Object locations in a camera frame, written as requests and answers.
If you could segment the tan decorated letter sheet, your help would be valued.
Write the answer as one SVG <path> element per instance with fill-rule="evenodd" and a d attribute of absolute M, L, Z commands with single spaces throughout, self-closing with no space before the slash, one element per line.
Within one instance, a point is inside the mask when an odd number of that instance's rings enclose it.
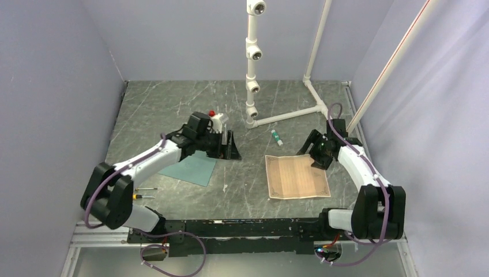
<path fill-rule="evenodd" d="M 265 156 L 269 197 L 278 200 L 330 198 L 326 171 L 308 155 Z"/>

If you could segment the aluminium frame rail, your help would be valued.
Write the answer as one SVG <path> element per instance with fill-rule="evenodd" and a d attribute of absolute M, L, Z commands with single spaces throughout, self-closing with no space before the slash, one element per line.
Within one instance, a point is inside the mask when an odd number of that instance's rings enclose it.
<path fill-rule="evenodd" d="M 62 276 L 161 276 L 140 260 L 142 245 L 129 244 L 125 227 L 90 230 L 76 224 Z M 379 247 L 366 261 L 351 267 L 321 263 L 311 254 L 292 252 L 209 254 L 168 257 L 155 266 L 182 276 L 418 276 L 407 240 Z"/>

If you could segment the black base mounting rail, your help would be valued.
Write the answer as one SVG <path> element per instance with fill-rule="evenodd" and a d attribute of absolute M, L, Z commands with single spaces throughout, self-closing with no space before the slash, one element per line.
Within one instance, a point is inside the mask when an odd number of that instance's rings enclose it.
<path fill-rule="evenodd" d="M 318 218 L 167 220 L 168 239 L 129 231 L 130 244 L 165 242 L 170 257 L 193 254 L 278 253 L 312 254 L 314 248 L 345 240 Z"/>

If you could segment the white pvc pipe frame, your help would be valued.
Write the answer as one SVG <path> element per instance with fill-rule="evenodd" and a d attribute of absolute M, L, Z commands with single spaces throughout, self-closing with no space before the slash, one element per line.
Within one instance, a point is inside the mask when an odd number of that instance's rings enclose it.
<path fill-rule="evenodd" d="M 253 17 L 252 41 L 262 51 L 255 61 L 247 55 L 249 2 L 232 4 L 230 22 L 237 27 L 231 37 L 232 59 L 238 65 L 228 76 L 237 81 L 238 121 L 253 129 L 322 113 L 326 100 L 310 86 L 317 80 L 352 83 L 383 21 L 397 19 L 401 36 L 366 88 L 366 98 L 374 100 L 437 5 L 437 1 L 266 1 L 265 11 Z M 269 88 L 272 80 L 296 82 L 308 105 L 279 109 L 279 97 Z"/>

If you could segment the teal paper envelope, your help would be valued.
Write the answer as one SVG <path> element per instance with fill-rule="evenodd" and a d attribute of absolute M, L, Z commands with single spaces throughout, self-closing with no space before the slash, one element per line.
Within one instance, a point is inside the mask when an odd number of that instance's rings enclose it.
<path fill-rule="evenodd" d="M 160 175 L 207 187 L 211 179 L 216 159 L 207 157 L 203 151 L 196 151 L 181 162 L 159 171 Z"/>

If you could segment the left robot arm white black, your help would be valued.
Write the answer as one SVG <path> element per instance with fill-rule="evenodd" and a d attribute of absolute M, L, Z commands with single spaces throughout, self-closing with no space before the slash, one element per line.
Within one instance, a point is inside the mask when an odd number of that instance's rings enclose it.
<path fill-rule="evenodd" d="M 80 202 L 86 227 L 106 226 L 111 230 L 128 227 L 142 232 L 150 242 L 161 241 L 166 232 L 166 219 L 156 210 L 133 202 L 134 186 L 197 151 L 215 159 L 242 158 L 231 130 L 226 134 L 206 133 L 195 139 L 179 132 L 162 134 L 156 145 L 131 159 L 95 166 Z"/>

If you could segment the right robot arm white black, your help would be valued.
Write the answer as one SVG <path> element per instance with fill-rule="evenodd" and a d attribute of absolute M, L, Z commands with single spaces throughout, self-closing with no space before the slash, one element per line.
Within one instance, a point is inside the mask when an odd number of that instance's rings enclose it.
<path fill-rule="evenodd" d="M 349 136 L 344 119 L 330 119 L 326 133 L 314 129 L 297 152 L 309 154 L 312 167 L 327 170 L 339 162 L 353 180 L 358 196 L 352 209 L 325 208 L 319 215 L 318 233 L 332 239 L 346 231 L 358 239 L 400 239 L 404 233 L 406 192 L 393 186 L 373 166 L 363 144 Z"/>

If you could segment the green white glue stick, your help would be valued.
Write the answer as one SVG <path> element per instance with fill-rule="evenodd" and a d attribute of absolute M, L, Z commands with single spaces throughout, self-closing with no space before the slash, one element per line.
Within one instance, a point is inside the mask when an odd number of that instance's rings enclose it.
<path fill-rule="evenodd" d="M 272 129 L 271 131 L 271 134 L 272 134 L 272 137 L 273 139 L 275 140 L 275 142 L 279 145 L 279 146 L 282 146 L 284 143 L 283 141 L 281 140 L 279 134 L 276 132 L 276 130 Z"/>

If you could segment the yellow handled screwdriver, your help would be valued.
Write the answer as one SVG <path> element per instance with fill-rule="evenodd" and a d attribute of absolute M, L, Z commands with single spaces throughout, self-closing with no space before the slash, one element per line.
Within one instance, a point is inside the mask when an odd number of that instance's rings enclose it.
<path fill-rule="evenodd" d="M 145 195 L 145 194 L 134 194 L 133 200 L 143 200 L 143 199 L 155 199 L 153 195 Z"/>

